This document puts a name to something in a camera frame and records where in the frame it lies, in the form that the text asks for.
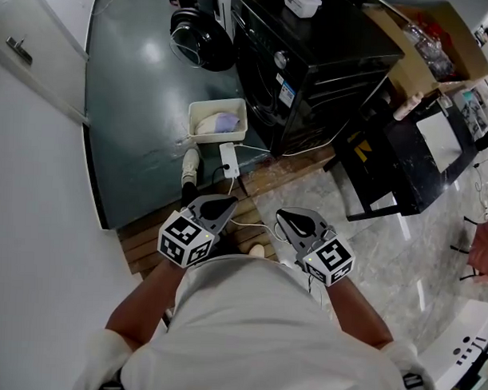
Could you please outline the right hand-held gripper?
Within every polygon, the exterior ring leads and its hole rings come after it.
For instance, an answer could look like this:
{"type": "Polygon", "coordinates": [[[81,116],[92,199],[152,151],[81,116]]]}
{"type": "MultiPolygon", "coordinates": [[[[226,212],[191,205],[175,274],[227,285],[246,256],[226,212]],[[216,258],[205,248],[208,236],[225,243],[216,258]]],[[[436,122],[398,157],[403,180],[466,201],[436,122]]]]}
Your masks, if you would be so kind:
{"type": "Polygon", "coordinates": [[[326,287],[352,271],[355,254],[351,247],[332,226],[327,227],[318,212],[300,207],[282,208],[276,211],[276,221],[294,249],[305,248],[305,237],[316,237],[308,248],[296,254],[296,262],[326,287]]]}

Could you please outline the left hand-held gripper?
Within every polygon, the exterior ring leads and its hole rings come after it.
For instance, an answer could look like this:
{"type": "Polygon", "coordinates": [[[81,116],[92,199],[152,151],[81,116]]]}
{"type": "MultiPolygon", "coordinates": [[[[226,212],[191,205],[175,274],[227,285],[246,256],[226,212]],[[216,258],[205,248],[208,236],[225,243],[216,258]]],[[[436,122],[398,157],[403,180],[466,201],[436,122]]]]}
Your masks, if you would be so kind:
{"type": "Polygon", "coordinates": [[[182,269],[201,263],[211,253],[237,204],[237,197],[230,195],[197,197],[180,212],[174,211],[160,227],[157,251],[182,269]]]}

